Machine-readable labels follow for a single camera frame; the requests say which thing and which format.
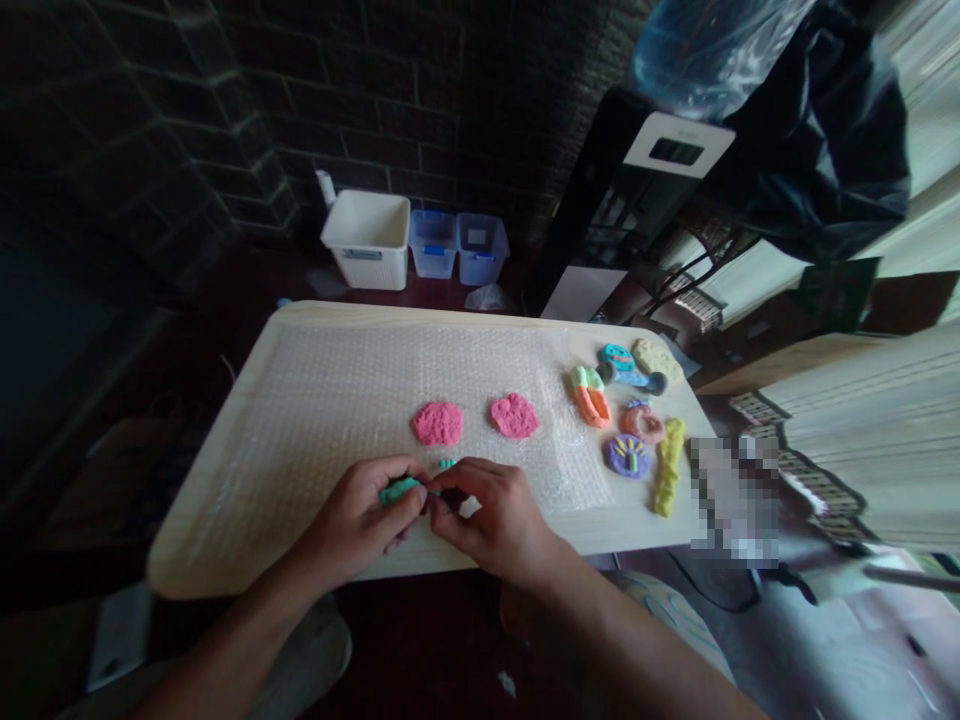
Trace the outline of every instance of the water bottle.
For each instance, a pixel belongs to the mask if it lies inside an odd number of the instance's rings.
[[[719,122],[767,78],[815,0],[660,0],[631,66],[659,110]]]

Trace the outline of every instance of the black plastic bag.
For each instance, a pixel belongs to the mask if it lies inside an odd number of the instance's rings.
[[[799,260],[846,260],[906,216],[897,70],[856,19],[821,3],[724,123],[737,138],[697,190],[706,212]]]

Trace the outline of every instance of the table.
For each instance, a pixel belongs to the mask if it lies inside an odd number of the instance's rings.
[[[297,302],[278,310],[267,322],[250,353],[236,384],[207,436],[163,527],[150,551],[147,575],[154,591],[171,599],[195,599],[242,592],[272,563],[269,553],[253,558],[242,569],[224,571],[204,562],[201,552],[188,559],[183,550],[198,514],[205,507],[216,479],[226,462],[228,439],[251,402],[268,371],[275,343],[284,326],[324,328],[396,328],[446,326],[455,328],[566,328],[569,338],[569,365],[596,364],[596,353],[607,343],[632,346],[639,337],[657,338],[648,330],[610,325],[565,323],[480,313],[461,313],[331,302]],[[623,386],[608,388],[611,407],[618,407],[633,396]],[[687,423],[688,437],[714,437],[710,422],[690,386],[674,385],[656,402],[662,417],[681,417]],[[598,432],[598,449],[602,433]],[[600,452],[597,462],[601,462]],[[629,481],[609,473],[615,504],[548,518],[551,527],[583,555],[679,545],[694,537],[704,537],[706,529],[699,519],[690,489],[690,466],[684,457],[674,512],[670,518],[655,515],[647,508],[647,483]],[[373,579],[441,572],[472,567],[461,555],[430,532],[429,521],[421,518],[413,526],[410,539],[388,557],[383,557],[358,579]]]

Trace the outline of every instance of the purple clay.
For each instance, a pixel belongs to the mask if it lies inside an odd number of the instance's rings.
[[[653,458],[634,435],[617,435],[607,442],[607,465],[624,477],[639,480],[650,470]]]

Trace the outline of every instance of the white plastic bin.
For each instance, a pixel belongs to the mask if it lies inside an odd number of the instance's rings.
[[[352,288],[407,286],[410,201],[399,195],[342,190],[320,232]]]
[[[493,215],[457,215],[457,248],[460,251],[460,282],[489,285],[500,275],[510,257],[510,243],[503,220]]]
[[[432,210],[410,217],[410,250],[420,277],[448,280],[457,259],[457,218]]]

